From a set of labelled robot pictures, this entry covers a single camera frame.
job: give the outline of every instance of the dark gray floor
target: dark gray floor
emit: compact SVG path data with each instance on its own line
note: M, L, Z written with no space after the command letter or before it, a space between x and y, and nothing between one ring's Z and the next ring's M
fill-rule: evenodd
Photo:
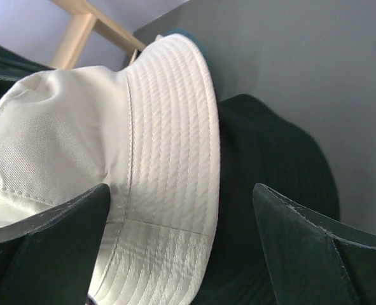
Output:
M221 98L257 96L318 141L343 221L376 234L376 0L191 0L136 36L173 28L205 46Z

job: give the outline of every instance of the white fabric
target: white fabric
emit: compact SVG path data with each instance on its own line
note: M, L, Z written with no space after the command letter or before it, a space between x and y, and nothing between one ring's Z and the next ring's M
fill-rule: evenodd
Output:
M120 72L36 73L0 101L0 226L106 183L90 293L98 304L189 304L216 232L219 163L210 74L184 36Z

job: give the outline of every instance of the hat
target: hat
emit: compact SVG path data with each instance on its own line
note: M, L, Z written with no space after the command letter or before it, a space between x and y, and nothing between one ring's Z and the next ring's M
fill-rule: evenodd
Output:
M0 100L0 226L110 188L89 291L98 304L191 303L216 231L219 169L211 77L179 34L120 72L39 72Z
M261 100L238 95L218 106L218 229L202 286L192 304L276 304L252 202L254 185L265 184L337 220L335 181L315 140ZM269 221L273 226L274 219Z

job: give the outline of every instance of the white bucket hat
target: white bucket hat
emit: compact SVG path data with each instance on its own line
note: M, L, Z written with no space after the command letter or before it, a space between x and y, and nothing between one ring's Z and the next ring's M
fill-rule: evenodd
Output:
M216 232L219 170L211 77L179 34L120 72L39 72L0 100L0 227L110 187L90 286L98 304L193 300Z

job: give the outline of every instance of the wooden stand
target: wooden stand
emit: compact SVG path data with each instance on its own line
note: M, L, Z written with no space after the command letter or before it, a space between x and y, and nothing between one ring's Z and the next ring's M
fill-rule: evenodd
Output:
M128 54L142 51L145 45L86 0L52 0L72 15L66 33L50 62L56 69L72 69L92 31L111 41Z

